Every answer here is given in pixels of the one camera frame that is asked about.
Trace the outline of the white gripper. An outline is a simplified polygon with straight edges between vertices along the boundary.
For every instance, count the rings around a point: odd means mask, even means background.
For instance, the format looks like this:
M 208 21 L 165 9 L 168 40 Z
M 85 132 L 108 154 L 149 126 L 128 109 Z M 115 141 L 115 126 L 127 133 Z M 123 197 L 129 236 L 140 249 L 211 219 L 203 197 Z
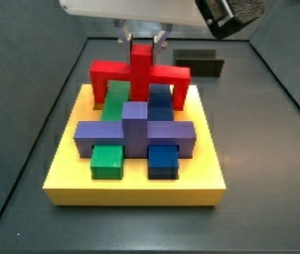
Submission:
M 206 25 L 194 0 L 58 0 L 69 15 L 111 18 L 125 61 L 129 62 L 132 34 L 124 20 L 157 22 L 160 31 L 152 37 L 152 64 L 160 59 L 167 48 L 172 25 L 203 27 Z

